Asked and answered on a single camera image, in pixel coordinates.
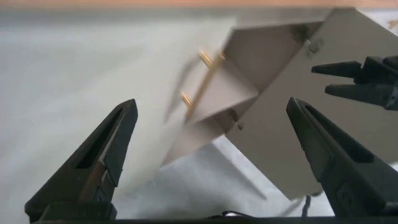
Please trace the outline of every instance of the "black plastic part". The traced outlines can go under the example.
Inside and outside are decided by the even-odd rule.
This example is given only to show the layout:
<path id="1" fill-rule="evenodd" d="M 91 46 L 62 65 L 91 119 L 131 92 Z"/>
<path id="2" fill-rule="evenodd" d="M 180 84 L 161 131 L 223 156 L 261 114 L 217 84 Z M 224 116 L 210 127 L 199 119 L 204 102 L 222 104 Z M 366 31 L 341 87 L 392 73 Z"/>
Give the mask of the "black plastic part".
<path id="1" fill-rule="evenodd" d="M 328 85 L 325 93 L 346 98 L 349 100 L 361 101 L 373 105 L 382 106 L 387 110 L 398 110 L 397 103 L 389 105 L 394 91 L 393 85 Z"/>
<path id="2" fill-rule="evenodd" d="M 398 70 L 398 56 L 386 57 L 383 60 L 383 63 L 385 63 L 387 66 L 391 67 L 392 69 Z"/>
<path id="3" fill-rule="evenodd" d="M 116 209 L 110 202 L 55 202 L 45 209 L 40 221 L 114 220 L 116 214 Z"/>
<path id="4" fill-rule="evenodd" d="M 341 62 L 317 65 L 312 67 L 311 72 L 338 77 L 355 78 L 361 73 L 361 64 L 359 62 Z"/>
<path id="5" fill-rule="evenodd" d="M 112 220 L 112 221 L 39 221 L 37 224 L 396 224 L 397 217 L 284 217 L 284 218 L 241 218 L 231 217 L 222 219 L 194 219 L 194 220 Z"/>
<path id="6" fill-rule="evenodd" d="M 337 217 L 398 215 L 398 173 L 310 104 L 287 114 Z"/>
<path id="7" fill-rule="evenodd" d="M 135 100 L 117 105 L 25 204 L 30 222 L 37 221 L 54 202 L 110 202 L 137 117 Z"/>

